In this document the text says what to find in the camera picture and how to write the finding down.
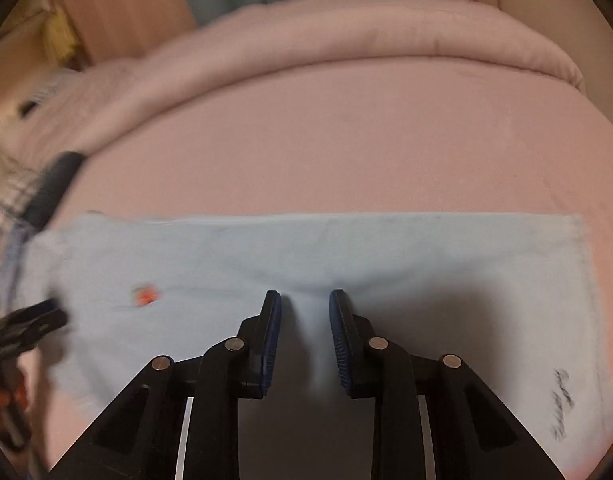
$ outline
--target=pink fitted sheet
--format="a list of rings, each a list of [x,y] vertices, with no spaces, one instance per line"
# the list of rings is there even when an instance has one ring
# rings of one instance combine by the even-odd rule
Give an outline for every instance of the pink fitted sheet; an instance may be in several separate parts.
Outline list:
[[[581,214],[613,379],[613,127],[551,76],[403,57],[248,80],[160,115],[98,153],[52,225],[87,210],[122,218]],[[84,427],[76,415],[65,424],[65,416],[53,410],[49,418],[53,460]],[[567,477],[585,478],[599,458],[585,457]]]

